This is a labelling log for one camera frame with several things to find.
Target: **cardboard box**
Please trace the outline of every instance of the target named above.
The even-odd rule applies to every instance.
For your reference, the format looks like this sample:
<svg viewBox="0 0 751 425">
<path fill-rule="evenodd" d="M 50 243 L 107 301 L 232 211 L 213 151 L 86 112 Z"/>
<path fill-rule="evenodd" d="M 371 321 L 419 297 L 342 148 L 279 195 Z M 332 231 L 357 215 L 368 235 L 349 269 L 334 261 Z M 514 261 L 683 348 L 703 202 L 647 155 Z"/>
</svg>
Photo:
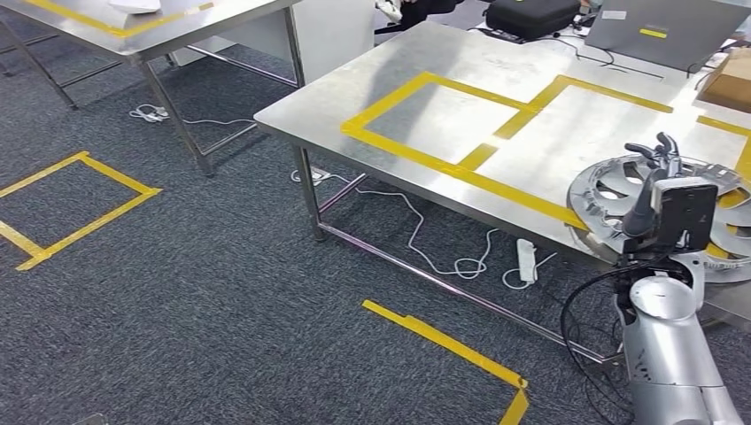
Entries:
<svg viewBox="0 0 751 425">
<path fill-rule="evenodd" d="M 696 98 L 751 113 L 751 49 L 731 50 Z"/>
</svg>

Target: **yellow tape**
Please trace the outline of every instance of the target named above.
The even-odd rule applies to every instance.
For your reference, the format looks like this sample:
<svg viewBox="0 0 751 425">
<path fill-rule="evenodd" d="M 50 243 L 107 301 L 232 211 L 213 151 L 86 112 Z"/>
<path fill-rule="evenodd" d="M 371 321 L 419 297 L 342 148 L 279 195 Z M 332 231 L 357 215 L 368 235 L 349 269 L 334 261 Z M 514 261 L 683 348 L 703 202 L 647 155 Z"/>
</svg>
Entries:
<svg viewBox="0 0 751 425">
<path fill-rule="evenodd" d="M 735 171 L 742 175 L 744 179 L 751 179 L 751 129 L 736 126 L 734 124 L 721 120 L 714 120 L 703 115 L 697 118 L 696 122 L 704 124 L 705 126 L 724 130 L 735 135 L 743 135 L 747 138 L 746 145 L 743 146 L 743 151 L 741 151 L 740 155 L 738 156 L 738 162 L 735 164 Z"/>
<path fill-rule="evenodd" d="M 71 235 L 66 236 L 64 239 L 54 243 L 50 247 L 44 250 L 44 253 L 46 254 L 43 258 L 32 258 L 29 261 L 21 264 L 20 266 L 16 267 L 16 270 L 19 271 L 25 271 L 30 269 L 31 267 L 34 267 L 41 263 L 42 261 L 48 259 L 53 254 L 63 250 L 71 243 L 81 239 L 82 237 L 90 234 L 91 232 L 97 230 L 98 228 L 101 228 L 103 225 L 109 223 L 112 220 L 115 220 L 116 218 L 120 217 L 122 214 L 127 213 L 128 211 L 132 210 L 133 208 L 136 208 L 139 204 L 143 203 L 146 199 L 149 199 L 150 197 L 153 197 L 154 195 L 158 194 L 161 191 L 161 189 L 153 189 L 151 192 L 144 193 L 142 195 L 139 195 L 138 197 L 135 197 L 128 202 L 126 202 L 124 205 L 121 205 L 114 210 L 108 212 L 107 214 L 103 215 L 102 217 L 90 222 L 86 226 L 76 230 Z"/>
<path fill-rule="evenodd" d="M 735 171 L 737 171 L 738 174 L 740 174 L 744 179 L 748 180 L 749 178 L 751 178 L 751 129 L 736 126 L 729 122 L 715 120 L 704 115 L 698 117 L 696 119 L 696 122 L 705 126 L 710 126 L 712 128 L 727 131 L 728 133 L 733 133 L 735 135 L 743 135 L 747 138 L 746 144 L 743 146 L 743 151 L 741 151 L 740 155 L 738 156 L 738 161 L 735 164 Z M 744 199 L 746 199 L 746 197 L 743 195 L 743 193 L 741 193 L 739 190 L 734 190 L 730 193 L 722 195 L 718 204 L 724 208 L 727 208 L 733 205 L 737 205 Z M 738 230 L 738 228 L 736 228 L 735 226 L 729 226 L 728 230 L 734 234 Z M 727 259 L 730 257 L 730 253 L 713 243 L 710 243 L 707 247 L 707 253 L 721 259 Z"/>
<path fill-rule="evenodd" d="M 48 248 L 42 248 L 41 246 L 32 242 L 27 237 L 23 236 L 20 232 L 18 232 L 14 228 L 11 228 L 7 224 L 0 221 L 0 236 L 8 239 L 13 244 L 18 246 L 21 250 L 27 252 L 32 257 L 30 260 L 16 267 L 16 270 L 24 271 L 24 270 L 28 270 L 31 267 L 38 265 L 42 261 L 45 261 L 46 259 L 51 257 L 56 252 L 66 248 L 71 243 L 81 239 L 82 237 L 97 230 L 98 228 L 101 228 L 103 225 L 107 224 L 108 222 L 115 220 L 116 218 L 120 217 L 122 214 L 127 213 L 128 211 L 132 210 L 133 208 L 135 208 L 136 206 L 144 202 L 146 199 L 153 197 L 154 195 L 158 194 L 161 191 L 161 189 L 150 188 L 140 182 L 137 182 L 133 178 L 128 177 L 124 175 L 123 173 L 99 161 L 96 161 L 95 159 L 89 158 L 88 155 L 89 155 L 88 152 L 81 151 L 71 157 L 63 159 L 62 161 L 58 162 L 57 164 L 53 166 L 48 166 L 42 171 L 36 174 L 30 175 L 24 180 L 18 183 L 12 184 L 11 186 L 8 186 L 7 188 L 3 190 L 0 190 L 0 197 L 4 197 L 8 194 L 11 194 L 12 192 L 16 190 L 22 189 L 26 187 L 27 185 L 33 182 L 36 182 L 42 179 L 43 177 L 46 177 L 60 170 L 61 168 L 65 166 L 69 166 L 73 162 L 78 161 L 78 160 L 80 160 L 85 165 L 93 168 L 94 170 L 98 171 L 99 173 L 104 174 L 107 177 L 110 177 L 116 182 L 119 182 L 131 188 L 132 190 L 138 192 L 140 195 L 126 202 L 124 205 L 121 205 L 115 208 L 114 210 L 108 212 L 104 216 L 90 222 L 88 225 L 84 226 L 83 228 L 76 230 L 71 235 L 66 236 L 65 238 L 54 243 Z"/>
<path fill-rule="evenodd" d="M 129 188 L 135 190 L 138 193 L 146 194 L 146 193 L 152 193 L 154 191 L 153 188 L 150 188 L 146 186 L 143 183 L 137 182 L 135 179 L 128 177 L 124 175 L 123 173 L 106 166 L 105 164 L 102 164 L 101 162 L 89 158 L 89 157 L 83 157 L 81 158 L 81 162 L 86 164 L 87 166 L 90 166 L 91 168 L 94 168 L 99 173 L 106 175 L 107 177 L 115 180 L 118 183 L 121 183 L 125 186 L 128 186 Z"/>
<path fill-rule="evenodd" d="M 558 75 L 553 79 L 553 82 L 548 84 L 547 87 L 540 91 L 538 95 L 527 104 L 528 108 L 526 110 L 517 112 L 511 120 L 507 121 L 506 124 L 499 128 L 496 135 L 503 139 L 511 139 L 522 128 L 527 126 L 530 121 L 537 117 L 540 112 L 547 108 L 556 97 L 560 96 L 563 90 L 571 86 L 590 90 L 601 95 L 644 106 L 659 112 L 673 112 L 673 108 L 665 104 L 653 102 L 643 97 L 636 97 L 628 93 L 623 93 L 622 91 L 608 89 L 607 87 L 598 86 L 597 84 L 571 78 L 566 75 Z"/>
<path fill-rule="evenodd" d="M 490 177 L 485 177 L 484 175 L 475 173 L 463 166 L 456 166 L 444 161 L 443 159 L 410 148 L 402 143 L 394 142 L 388 137 L 379 135 L 370 130 L 361 127 L 352 127 L 348 122 L 342 125 L 342 131 L 347 135 L 361 140 L 362 142 L 372 144 L 384 151 L 388 151 L 402 158 L 408 158 L 417 164 L 427 166 L 441 173 L 455 177 L 463 182 L 474 184 L 480 189 L 487 190 L 499 197 L 504 197 L 519 205 L 526 206 L 532 210 L 563 221 L 575 228 L 587 230 L 587 226 L 578 218 L 577 214 L 569 208 L 560 206 L 541 197 L 536 197 L 505 183 L 495 181 Z"/>
<path fill-rule="evenodd" d="M 44 177 L 46 177 L 46 176 L 48 176 L 48 175 L 50 175 L 50 174 L 58 171 L 60 168 L 64 168 L 66 166 L 71 165 L 73 162 L 75 162 L 75 161 L 77 161 L 77 160 L 79 160 L 81 158 L 85 158 L 87 155 L 89 155 L 88 152 L 81 151 L 81 152 L 76 153 L 72 157 L 68 157 L 68 158 L 63 159 L 62 161 L 58 162 L 54 166 L 48 166 L 47 168 L 44 168 L 42 171 L 40 171 L 38 173 L 35 173 L 33 175 L 28 176 L 24 180 L 22 180 L 22 181 L 20 181 L 18 183 L 14 183 L 14 184 L 8 186 L 7 188 L 0 190 L 0 197 L 4 197 L 4 196 L 6 196 L 8 194 L 11 194 L 11 193 L 15 192 L 18 189 L 24 188 L 24 187 L 28 186 L 29 184 L 31 184 L 33 182 L 36 182 L 37 180 L 40 180 L 40 179 L 42 179 L 42 178 L 44 178 Z"/>
<path fill-rule="evenodd" d="M 641 34 L 643 34 L 643 35 L 651 35 L 652 37 L 657 37 L 657 38 L 668 38 L 668 35 L 667 35 L 667 34 L 665 34 L 665 33 L 661 33 L 660 31 L 654 31 L 653 29 L 646 29 L 646 28 L 641 28 L 641 29 L 639 30 L 639 32 L 640 32 Z"/>
<path fill-rule="evenodd" d="M 501 96 L 497 93 L 492 93 L 491 91 L 479 89 L 477 87 L 464 84 L 463 82 L 449 80 L 445 77 L 436 75 L 434 73 L 422 73 L 421 75 L 424 75 L 423 78 L 427 80 L 428 82 L 433 82 L 441 86 L 447 87 L 449 89 L 454 89 L 462 93 L 467 93 L 468 95 L 480 97 L 485 100 L 490 100 L 491 102 L 495 102 L 497 104 L 504 104 L 506 106 L 510 106 L 515 109 L 524 109 L 524 110 L 530 109 L 530 107 L 524 102 L 519 102 L 518 100 L 514 100 L 510 97 Z"/>
<path fill-rule="evenodd" d="M 28 255 L 35 259 L 46 259 L 49 255 L 44 252 L 44 248 L 32 242 L 29 238 L 23 236 L 16 229 L 8 226 L 0 221 L 0 236 L 11 241 L 14 245 L 18 246 L 23 251 L 26 251 Z"/>
<path fill-rule="evenodd" d="M 427 166 L 441 173 L 451 175 L 452 177 L 469 184 L 474 184 L 480 189 L 487 190 L 495 195 L 509 199 L 513 202 L 516 202 L 517 204 L 524 205 L 537 212 L 563 221 L 570 226 L 581 228 L 582 230 L 587 230 L 587 227 L 569 208 L 547 201 L 541 197 L 536 197 L 522 190 L 513 188 L 504 183 L 497 182 L 491 178 L 475 173 L 475 170 L 477 170 L 477 168 L 480 167 L 498 149 L 491 143 L 480 144 L 477 148 L 470 152 L 466 158 L 460 161 L 459 164 L 454 165 L 439 158 L 432 157 L 431 155 L 422 151 L 412 149 L 402 143 L 393 141 L 388 137 L 376 134 L 370 130 L 365 129 L 368 123 L 370 123 L 372 120 L 375 120 L 382 114 L 389 111 L 396 104 L 399 104 L 408 97 L 412 96 L 413 93 L 415 93 L 417 90 L 428 83 L 440 84 L 451 89 L 459 90 L 463 93 L 481 97 L 483 99 L 491 100 L 493 102 L 518 109 L 519 112 L 495 132 L 494 136 L 502 139 L 510 139 L 514 135 L 516 135 L 516 133 L 524 128 L 524 126 L 529 124 L 530 121 L 532 121 L 541 111 L 543 111 L 551 102 L 553 102 L 553 100 L 558 97 L 563 90 L 565 90 L 569 86 L 576 86 L 582 89 L 594 91 L 605 96 L 644 106 L 659 112 L 670 113 L 673 111 L 673 108 L 665 104 L 659 104 L 651 100 L 636 97 L 628 93 L 623 93 L 621 91 L 608 89 L 596 84 L 591 84 L 587 81 L 578 80 L 565 75 L 558 75 L 547 87 L 545 87 L 531 101 L 529 101 L 529 103 L 523 103 L 508 97 L 491 93 L 486 90 L 469 86 L 468 84 L 452 81 L 433 73 L 424 72 L 418 74 L 412 80 L 392 91 L 385 97 L 379 99 L 374 104 L 370 105 L 368 108 L 362 111 L 360 114 L 342 123 L 342 132 L 346 135 L 360 140 L 361 142 L 371 144 L 376 148 L 388 151 L 393 155 L 410 159 L 413 162 Z"/>
<path fill-rule="evenodd" d="M 519 389 L 511 400 L 511 405 L 508 406 L 506 414 L 498 422 L 499 425 L 517 425 L 522 421 L 524 413 L 527 412 L 527 408 L 530 406 L 530 401 L 527 399 L 527 393 L 524 389 Z"/>
<path fill-rule="evenodd" d="M 488 143 L 480 143 L 480 145 L 477 146 L 473 151 L 471 151 L 469 155 L 467 155 L 467 157 L 460 161 L 457 166 L 475 171 L 482 164 L 484 164 L 485 161 L 487 161 L 488 158 L 490 158 L 497 150 L 498 148 Z"/>
<path fill-rule="evenodd" d="M 123 28 L 113 27 L 111 25 L 105 24 L 104 22 L 93 19 L 90 16 L 83 15 L 76 11 L 72 11 L 66 8 L 65 6 L 61 6 L 59 4 L 53 3 L 51 0 L 26 0 L 26 2 L 29 4 L 33 4 L 35 6 L 41 7 L 46 11 L 56 13 L 57 15 L 63 16 L 65 18 L 77 20 L 84 25 L 88 25 L 90 27 L 105 31 L 106 33 L 115 35 L 119 38 L 128 38 L 130 36 L 140 34 L 144 31 L 148 31 L 150 29 L 160 27 L 166 23 L 174 22 L 187 15 L 191 15 L 196 12 L 205 11 L 206 9 L 210 9 L 214 7 L 214 3 L 211 3 L 211 2 L 205 3 L 196 7 L 191 7 L 190 9 L 184 12 L 174 13 L 172 15 L 166 15 L 159 19 L 145 22 L 142 25 L 138 25 L 129 29 L 123 29 Z"/>
<path fill-rule="evenodd" d="M 529 401 L 525 389 L 528 382 L 522 378 L 519 374 L 514 372 L 501 364 L 488 359 L 484 355 L 472 350 L 459 341 L 451 338 L 431 325 L 420 321 L 412 316 L 400 316 L 391 310 L 384 308 L 373 301 L 366 299 L 362 302 L 362 306 L 367 308 L 373 313 L 379 314 L 386 319 L 393 321 L 403 328 L 407 328 L 413 331 L 415 334 L 422 336 L 430 341 L 446 348 L 450 352 L 462 357 L 470 363 L 482 368 L 484 371 L 498 377 L 505 383 L 509 383 L 516 387 L 518 391 L 514 395 L 514 399 L 511 400 L 511 404 L 508 406 L 506 413 L 501 418 L 499 425 L 516 425 L 524 416 L 524 413 L 529 407 Z"/>
<path fill-rule="evenodd" d="M 368 299 L 362 302 L 362 306 L 367 308 L 371 312 L 377 313 L 385 317 L 386 319 L 413 331 L 415 334 L 429 339 L 430 341 L 446 348 L 448 351 L 457 354 L 470 363 L 482 368 L 486 372 L 498 377 L 505 383 L 510 383 L 516 388 L 523 388 L 523 386 L 526 386 L 527 384 L 527 382 L 513 370 L 503 367 L 495 361 L 488 359 L 479 352 L 472 350 L 466 345 L 444 334 L 440 330 L 431 327 L 431 325 L 416 319 L 415 317 L 400 316 Z"/>
</svg>

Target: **black case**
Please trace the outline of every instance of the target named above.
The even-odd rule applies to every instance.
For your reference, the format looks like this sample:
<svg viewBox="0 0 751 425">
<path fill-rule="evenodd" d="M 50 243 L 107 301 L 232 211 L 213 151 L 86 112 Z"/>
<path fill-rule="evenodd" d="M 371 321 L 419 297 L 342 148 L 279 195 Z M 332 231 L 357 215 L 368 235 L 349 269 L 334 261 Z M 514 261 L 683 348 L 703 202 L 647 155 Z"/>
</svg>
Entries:
<svg viewBox="0 0 751 425">
<path fill-rule="evenodd" d="M 579 6 L 579 0 L 495 0 L 485 22 L 492 29 L 530 41 L 567 27 Z"/>
</svg>

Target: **gray laptop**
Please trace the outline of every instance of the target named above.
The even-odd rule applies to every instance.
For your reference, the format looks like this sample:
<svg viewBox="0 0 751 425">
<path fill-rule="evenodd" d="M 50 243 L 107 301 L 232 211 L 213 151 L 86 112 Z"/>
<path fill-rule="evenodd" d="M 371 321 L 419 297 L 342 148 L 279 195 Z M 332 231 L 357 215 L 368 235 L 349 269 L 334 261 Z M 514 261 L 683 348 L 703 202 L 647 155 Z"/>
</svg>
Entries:
<svg viewBox="0 0 751 425">
<path fill-rule="evenodd" d="M 749 14 L 715 0 L 605 0 L 585 44 L 696 72 Z"/>
</svg>

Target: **metal table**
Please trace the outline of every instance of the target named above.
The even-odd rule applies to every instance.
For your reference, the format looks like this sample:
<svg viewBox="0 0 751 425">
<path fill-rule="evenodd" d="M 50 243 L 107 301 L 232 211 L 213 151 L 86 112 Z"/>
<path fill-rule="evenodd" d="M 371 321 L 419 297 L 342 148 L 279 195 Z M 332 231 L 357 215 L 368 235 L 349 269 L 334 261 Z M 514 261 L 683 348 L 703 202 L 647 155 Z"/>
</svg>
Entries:
<svg viewBox="0 0 751 425">
<path fill-rule="evenodd" d="M 74 101 L 64 91 L 67 85 L 75 84 L 126 62 L 137 66 L 146 78 L 159 102 L 164 105 L 175 125 L 178 134 L 196 158 L 198 166 L 206 175 L 213 174 L 213 167 L 207 157 L 221 147 L 256 127 L 255 123 L 229 135 L 202 149 L 190 134 L 182 116 L 178 113 L 159 78 L 154 73 L 150 61 L 174 50 L 186 47 L 211 58 L 246 71 L 258 73 L 274 81 L 298 88 L 305 85 L 300 64 L 297 33 L 292 21 L 291 6 L 301 0 L 161 0 L 162 8 L 157 13 L 128 15 L 113 9 L 105 0 L 0 0 L 0 9 L 16 12 L 23 17 L 42 24 L 56 33 L 70 37 L 76 42 L 90 47 L 115 62 L 97 70 L 85 73 L 73 80 L 57 83 L 44 67 L 34 58 L 27 46 L 0 21 L 0 35 L 6 35 L 13 42 L 31 66 L 55 89 L 66 104 L 74 107 Z M 232 58 L 191 46 L 213 35 L 221 34 L 233 27 L 244 24 L 260 16 L 284 9 L 287 34 L 290 40 L 292 65 L 296 80 L 291 81 L 274 75 L 255 66 L 238 62 Z"/>
<path fill-rule="evenodd" d="M 579 172 L 653 143 L 658 131 L 682 152 L 751 175 L 751 116 L 694 101 L 694 81 L 660 84 L 578 62 L 543 43 L 515 45 L 422 23 L 255 115 L 259 127 L 294 146 L 314 228 L 354 243 L 538 334 L 561 336 L 477 297 L 370 243 L 321 215 L 367 175 L 524 237 L 606 267 L 615 254 L 582 243 L 585 227 L 566 207 Z M 319 204 L 307 150 L 364 172 Z M 751 285 L 710 292 L 707 309 L 749 323 Z M 600 364 L 614 357 L 581 345 Z"/>
</svg>

